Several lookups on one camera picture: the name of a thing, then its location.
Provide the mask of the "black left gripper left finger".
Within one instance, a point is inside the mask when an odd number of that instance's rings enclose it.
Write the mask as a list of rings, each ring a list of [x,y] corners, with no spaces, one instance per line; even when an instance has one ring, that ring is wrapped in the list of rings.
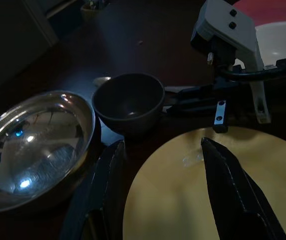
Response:
[[[68,240],[113,240],[120,212],[125,142],[103,151],[75,190],[66,214]]]

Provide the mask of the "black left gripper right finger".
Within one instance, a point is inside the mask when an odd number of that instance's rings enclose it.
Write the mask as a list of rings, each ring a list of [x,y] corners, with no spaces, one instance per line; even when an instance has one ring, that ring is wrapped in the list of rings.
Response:
[[[201,140],[207,190],[221,240],[286,240],[266,196],[225,146]]]

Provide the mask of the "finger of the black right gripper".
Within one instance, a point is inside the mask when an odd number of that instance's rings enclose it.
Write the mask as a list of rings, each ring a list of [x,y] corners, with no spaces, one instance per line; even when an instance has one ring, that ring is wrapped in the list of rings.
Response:
[[[207,98],[214,96],[213,85],[166,86],[166,92],[174,93],[176,98]]]
[[[216,105],[214,98],[174,100],[167,105],[166,113],[170,116],[209,116],[215,113]]]

